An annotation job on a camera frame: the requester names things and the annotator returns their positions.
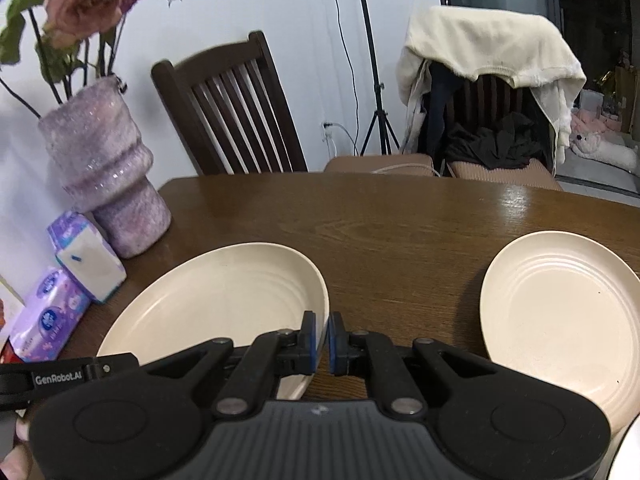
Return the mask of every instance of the black cable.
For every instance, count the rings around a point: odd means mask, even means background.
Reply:
[[[335,0],[335,8],[338,11],[338,28],[340,29],[340,39],[342,40],[342,47],[344,48],[344,53],[347,55],[347,61],[349,62],[349,68],[351,69],[351,81],[353,82],[353,96],[356,99],[356,139],[353,142],[354,146],[354,154],[358,153],[357,142],[358,136],[360,135],[360,104],[358,102],[358,92],[356,91],[356,74],[353,71],[353,64],[351,63],[351,57],[349,56],[349,51],[347,50],[347,44],[344,41],[344,34],[342,33],[342,23],[340,22],[340,5],[338,4],[338,0]]]

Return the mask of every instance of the flower stem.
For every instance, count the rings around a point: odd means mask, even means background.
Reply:
[[[69,101],[71,99],[71,65],[69,63],[64,62],[65,65],[65,76],[62,78],[62,86],[65,89],[66,100]]]
[[[29,18],[31,19],[31,25],[33,26],[33,31],[36,35],[36,41],[38,42],[38,49],[40,50],[40,56],[42,58],[42,67],[44,69],[45,81],[51,88],[54,97],[59,105],[62,104],[62,99],[60,99],[60,94],[56,89],[56,86],[53,84],[53,79],[51,78],[51,71],[49,70],[49,63],[47,62],[47,57],[44,52],[44,47],[42,46],[42,37],[40,36],[40,29],[38,28],[38,22],[36,22],[36,17],[33,13],[33,9],[28,9]]]
[[[116,62],[116,54],[118,53],[118,47],[120,46],[120,38],[122,37],[122,29],[124,28],[124,24],[127,22],[127,15],[124,15],[122,19],[122,23],[120,24],[120,30],[118,31],[118,38],[116,42],[113,44],[113,48],[111,49],[111,55],[109,56],[109,67],[107,69],[107,74],[113,74],[113,65]]]
[[[36,109],[33,106],[31,106],[27,101],[25,101],[23,98],[21,98],[17,93],[15,93],[13,90],[11,90],[9,88],[9,85],[7,83],[5,83],[4,80],[2,80],[1,77],[0,77],[0,85],[2,85],[4,87],[4,89],[7,92],[9,92],[9,94],[11,94],[12,97],[14,97],[15,99],[18,99],[18,101],[20,101],[21,104],[26,106],[27,110],[29,110],[33,115],[35,115],[37,118],[40,118],[40,114],[36,111]]]
[[[86,86],[89,79],[89,39],[84,40],[84,77],[82,86]]]
[[[98,76],[100,77],[104,77],[106,75],[106,71],[104,69],[104,48],[106,44],[107,42],[100,37],[100,47],[98,48]]]

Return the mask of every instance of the white plate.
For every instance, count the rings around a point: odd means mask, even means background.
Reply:
[[[635,480],[640,478],[640,415],[622,437],[607,480]]]
[[[225,336],[235,346],[280,328],[299,329],[305,310],[316,313],[318,356],[329,296],[318,268],[303,254],[251,243],[202,254],[147,287],[120,314],[98,355],[132,352],[146,364]],[[280,382],[279,399],[299,399],[311,377]]]
[[[612,434],[640,411],[640,280],[613,252],[556,231],[514,240],[482,283],[491,359],[591,399]]]

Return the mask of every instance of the dried flower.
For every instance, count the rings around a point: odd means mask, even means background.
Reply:
[[[106,32],[122,17],[122,0],[47,0],[44,31],[55,48]]]

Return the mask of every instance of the green leaf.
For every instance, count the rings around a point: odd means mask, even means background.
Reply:
[[[78,55],[78,51],[80,49],[80,44],[76,43],[67,48],[53,48],[50,43],[50,39],[46,36],[42,38],[42,49],[44,51],[44,56],[47,60],[47,65],[49,67],[49,73],[51,74],[51,82],[59,83],[61,82],[65,76],[69,74],[70,71],[76,70],[79,68],[76,66],[76,56]],[[47,80],[47,73],[44,70],[44,61],[42,59],[42,53],[40,52],[40,48],[38,43],[36,43],[36,53],[38,54],[38,59],[40,60],[40,72],[42,73],[42,77],[44,80]]]
[[[116,43],[116,27],[110,28],[107,32],[100,35],[100,39],[113,48]]]
[[[0,65],[20,63],[20,41],[24,24],[22,15],[16,14],[7,21],[6,27],[0,32]]]
[[[14,16],[17,16],[21,12],[43,4],[44,0],[13,0],[6,10],[6,19],[10,22]]]

